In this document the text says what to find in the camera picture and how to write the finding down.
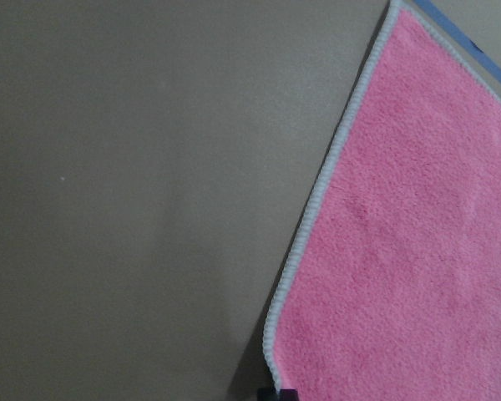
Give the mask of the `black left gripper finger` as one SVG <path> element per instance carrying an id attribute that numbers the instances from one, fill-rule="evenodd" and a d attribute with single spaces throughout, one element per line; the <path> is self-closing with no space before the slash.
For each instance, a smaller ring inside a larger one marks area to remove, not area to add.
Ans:
<path id="1" fill-rule="evenodd" d="M 258 388 L 257 401 L 297 401 L 296 389 Z"/>

